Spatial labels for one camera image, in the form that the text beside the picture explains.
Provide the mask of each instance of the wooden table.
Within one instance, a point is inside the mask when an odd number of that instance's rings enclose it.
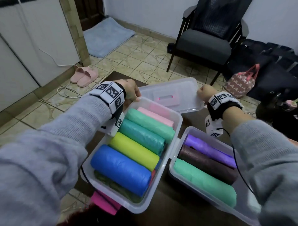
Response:
[[[113,81],[117,79],[131,79],[118,72],[112,72],[105,81]],[[141,87],[147,84],[135,80],[136,84]],[[208,110],[203,109],[199,112],[182,114],[183,123],[178,135],[181,138],[184,130],[188,126],[194,126],[205,131],[204,119],[208,115]],[[92,141],[86,146],[90,154],[96,145],[103,138],[104,134],[97,132]],[[220,140],[230,144],[228,136],[221,136]],[[237,217],[222,212],[210,203],[199,197],[194,192],[181,185],[169,176],[169,163],[165,167],[160,182],[157,186],[155,194],[146,211],[140,214],[133,214],[125,208],[121,208],[116,214],[119,222],[132,222],[136,225],[202,225],[202,226],[220,226],[220,225],[247,225]],[[75,188],[87,196],[94,193],[94,189],[90,187],[79,176],[79,180]]]

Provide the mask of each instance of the blue bath mat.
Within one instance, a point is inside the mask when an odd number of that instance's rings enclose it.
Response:
[[[134,31],[122,27],[111,17],[84,31],[89,54],[99,58],[105,57],[134,34]]]

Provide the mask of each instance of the hand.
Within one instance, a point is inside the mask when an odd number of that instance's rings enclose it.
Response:
[[[215,95],[219,93],[219,91],[217,91],[216,89],[214,89],[211,85],[203,85],[199,90],[198,90],[198,95],[199,98],[202,101],[208,102],[209,99]]]
[[[120,79],[115,80],[114,82],[118,82],[120,85],[122,85],[126,92],[126,100],[123,104],[123,110],[125,110],[133,101],[140,101],[138,97],[141,96],[141,93],[134,80]]]

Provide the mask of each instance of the plastic lid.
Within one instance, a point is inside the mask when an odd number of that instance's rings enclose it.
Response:
[[[197,90],[198,84],[194,78],[183,78],[140,87],[143,97],[180,114],[203,109],[204,102],[198,98]]]

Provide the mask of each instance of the wrist tracker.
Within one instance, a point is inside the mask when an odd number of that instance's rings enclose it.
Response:
[[[112,118],[99,128],[99,131],[114,137],[124,120],[123,103],[126,92],[117,82],[105,81],[89,93],[101,99],[110,109]]]
[[[222,91],[212,96],[208,103],[207,108],[210,113],[205,119],[206,133],[212,137],[219,137],[223,134],[221,128],[222,116],[226,109],[229,107],[238,107],[243,109],[243,105],[228,92]]]

